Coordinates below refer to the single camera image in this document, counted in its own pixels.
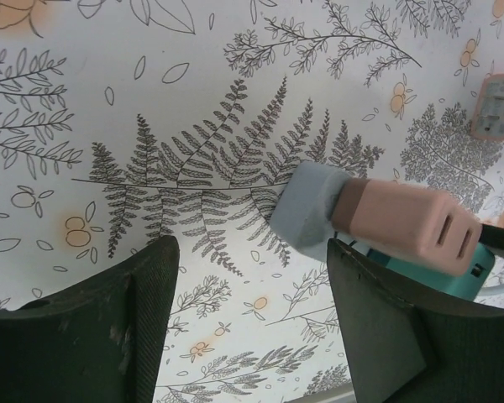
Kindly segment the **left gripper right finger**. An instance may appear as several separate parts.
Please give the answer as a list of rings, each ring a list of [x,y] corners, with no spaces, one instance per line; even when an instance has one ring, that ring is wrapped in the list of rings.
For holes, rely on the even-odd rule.
[[[436,291],[347,244],[327,268],[359,402],[504,402],[504,309]]]

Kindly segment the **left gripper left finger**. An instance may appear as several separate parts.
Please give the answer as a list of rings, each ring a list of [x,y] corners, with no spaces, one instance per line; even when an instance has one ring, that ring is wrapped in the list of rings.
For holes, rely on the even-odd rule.
[[[179,273],[176,238],[0,310],[0,402],[150,402]]]

